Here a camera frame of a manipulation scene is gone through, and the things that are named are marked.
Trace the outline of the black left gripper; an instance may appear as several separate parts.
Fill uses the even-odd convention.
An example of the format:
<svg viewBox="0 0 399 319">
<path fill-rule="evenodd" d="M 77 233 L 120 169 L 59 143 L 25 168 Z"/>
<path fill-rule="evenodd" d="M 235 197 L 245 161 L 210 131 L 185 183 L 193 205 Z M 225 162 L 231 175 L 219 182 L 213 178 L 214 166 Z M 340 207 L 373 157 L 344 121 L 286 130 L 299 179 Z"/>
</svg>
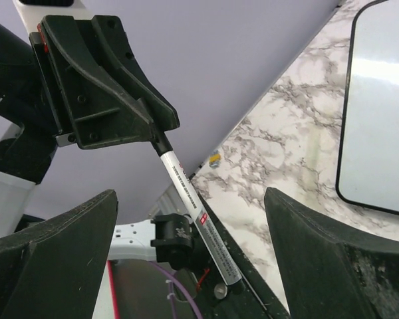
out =
<svg viewBox="0 0 399 319">
<path fill-rule="evenodd" d="M 140 68 L 117 16 L 47 15 L 39 30 L 29 40 L 59 147 L 157 142 L 180 127 L 176 109 Z"/>
</svg>

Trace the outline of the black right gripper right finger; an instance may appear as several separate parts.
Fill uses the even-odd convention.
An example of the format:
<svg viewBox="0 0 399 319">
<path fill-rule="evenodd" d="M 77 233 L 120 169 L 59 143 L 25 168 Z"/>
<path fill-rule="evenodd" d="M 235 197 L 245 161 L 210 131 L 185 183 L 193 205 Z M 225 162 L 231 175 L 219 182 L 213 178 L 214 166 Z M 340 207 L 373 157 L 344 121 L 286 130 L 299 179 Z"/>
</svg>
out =
<svg viewBox="0 0 399 319">
<path fill-rule="evenodd" d="M 269 232 L 292 318 L 399 318 L 399 242 L 269 187 Z"/>
</svg>

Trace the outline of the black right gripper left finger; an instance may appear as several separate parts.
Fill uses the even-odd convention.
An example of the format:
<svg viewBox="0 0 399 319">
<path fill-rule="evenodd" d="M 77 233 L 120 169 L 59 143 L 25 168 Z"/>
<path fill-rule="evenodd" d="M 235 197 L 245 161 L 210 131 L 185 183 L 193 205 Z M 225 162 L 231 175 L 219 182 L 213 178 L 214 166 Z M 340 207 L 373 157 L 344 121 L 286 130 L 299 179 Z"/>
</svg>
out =
<svg viewBox="0 0 399 319">
<path fill-rule="evenodd" d="M 0 238 L 0 318 L 92 318 L 116 218 L 108 189 Z"/>
</svg>

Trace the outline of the silver whiteboard marker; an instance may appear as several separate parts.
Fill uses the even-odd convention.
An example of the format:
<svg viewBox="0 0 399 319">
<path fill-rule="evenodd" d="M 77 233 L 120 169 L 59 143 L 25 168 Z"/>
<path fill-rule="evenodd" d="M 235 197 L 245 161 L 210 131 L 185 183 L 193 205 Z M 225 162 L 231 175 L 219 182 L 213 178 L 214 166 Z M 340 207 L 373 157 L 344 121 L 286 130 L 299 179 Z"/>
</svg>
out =
<svg viewBox="0 0 399 319">
<path fill-rule="evenodd" d="M 152 142 L 152 145 L 164 164 L 224 283 L 234 294 L 241 294 L 245 290 L 241 272 L 225 246 L 207 209 L 201 202 L 198 193 L 185 174 L 182 164 L 165 133 L 158 132 L 158 137 L 156 141 Z"/>
</svg>

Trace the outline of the white framed whiteboard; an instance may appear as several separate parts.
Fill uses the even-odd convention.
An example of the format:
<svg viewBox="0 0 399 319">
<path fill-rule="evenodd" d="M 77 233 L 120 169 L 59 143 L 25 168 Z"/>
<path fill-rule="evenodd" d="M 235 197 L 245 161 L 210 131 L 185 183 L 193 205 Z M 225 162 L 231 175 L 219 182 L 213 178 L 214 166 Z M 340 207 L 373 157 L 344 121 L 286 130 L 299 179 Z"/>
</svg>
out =
<svg viewBox="0 0 399 319">
<path fill-rule="evenodd" d="M 336 192 L 399 215 L 399 1 L 372 1 L 352 22 Z"/>
</svg>

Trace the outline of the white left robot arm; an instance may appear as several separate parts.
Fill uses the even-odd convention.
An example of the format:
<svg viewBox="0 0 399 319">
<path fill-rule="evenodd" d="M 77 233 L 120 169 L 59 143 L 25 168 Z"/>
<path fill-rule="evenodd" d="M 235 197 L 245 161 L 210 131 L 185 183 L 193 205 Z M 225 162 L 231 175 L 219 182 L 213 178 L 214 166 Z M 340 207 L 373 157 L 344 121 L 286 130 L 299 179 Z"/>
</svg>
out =
<svg viewBox="0 0 399 319">
<path fill-rule="evenodd" d="M 29 34 L 0 24 L 0 238 L 12 234 L 56 150 L 149 142 L 162 156 L 180 121 L 143 73 L 116 16 L 82 1 L 16 1 Z"/>
</svg>

